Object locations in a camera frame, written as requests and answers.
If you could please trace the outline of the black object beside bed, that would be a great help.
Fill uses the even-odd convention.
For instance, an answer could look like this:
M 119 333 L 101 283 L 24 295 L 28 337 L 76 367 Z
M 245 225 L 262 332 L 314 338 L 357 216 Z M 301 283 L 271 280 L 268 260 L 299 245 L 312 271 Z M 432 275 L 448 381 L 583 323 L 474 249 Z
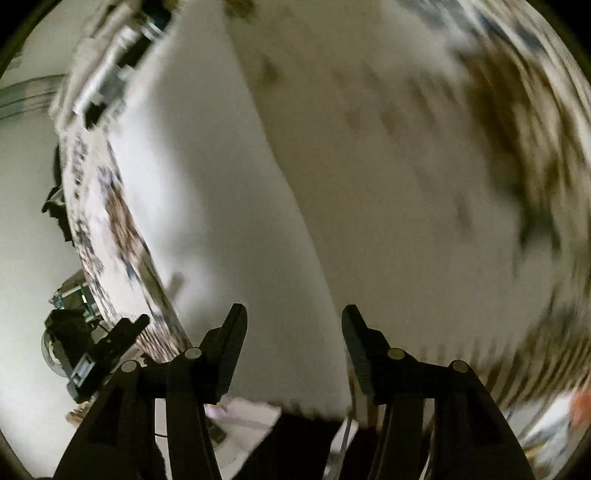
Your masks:
M 42 206 L 41 213 L 48 213 L 51 218 L 56 220 L 58 227 L 60 228 L 63 234 L 64 241 L 73 243 L 73 237 L 69 226 L 63 191 L 62 168 L 58 146 L 56 146 L 54 150 L 52 174 L 54 179 L 54 186 L 50 190 Z

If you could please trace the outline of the green metal shelf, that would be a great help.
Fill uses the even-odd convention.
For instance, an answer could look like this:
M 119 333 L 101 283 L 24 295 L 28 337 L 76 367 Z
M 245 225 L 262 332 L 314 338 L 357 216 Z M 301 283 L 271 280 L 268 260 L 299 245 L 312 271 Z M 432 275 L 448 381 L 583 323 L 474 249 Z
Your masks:
M 55 309 L 80 310 L 87 321 L 101 318 L 82 270 L 64 280 L 49 302 Z

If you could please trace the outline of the folded striped clothes stack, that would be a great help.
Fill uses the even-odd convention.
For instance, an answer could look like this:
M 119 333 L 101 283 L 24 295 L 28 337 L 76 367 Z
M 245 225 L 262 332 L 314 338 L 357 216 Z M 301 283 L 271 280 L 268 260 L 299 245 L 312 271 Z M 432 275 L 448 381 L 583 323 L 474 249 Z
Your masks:
M 57 133 L 121 96 L 124 71 L 162 36 L 177 7 L 176 1 L 109 1 L 91 17 L 49 108 Z

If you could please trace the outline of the floral bed blanket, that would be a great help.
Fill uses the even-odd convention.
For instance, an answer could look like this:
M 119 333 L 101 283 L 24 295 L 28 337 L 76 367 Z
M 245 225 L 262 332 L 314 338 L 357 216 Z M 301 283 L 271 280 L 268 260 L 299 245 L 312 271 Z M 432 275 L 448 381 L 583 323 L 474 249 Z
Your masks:
M 76 247 L 108 318 L 185 334 L 109 142 L 121 96 L 59 134 Z M 341 314 L 462 358 L 502 408 L 590 375 L 590 85 L 524 1 L 217 1 Z

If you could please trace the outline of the white knit garment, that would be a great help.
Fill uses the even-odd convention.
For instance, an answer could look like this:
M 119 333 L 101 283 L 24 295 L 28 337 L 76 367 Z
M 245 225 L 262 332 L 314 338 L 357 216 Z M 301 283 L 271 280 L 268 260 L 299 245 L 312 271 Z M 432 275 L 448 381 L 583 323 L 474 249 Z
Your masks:
M 339 315 L 218 2 L 175 12 L 139 64 L 109 142 L 187 337 L 200 341 L 231 305 L 246 307 L 231 394 L 344 417 L 352 399 Z

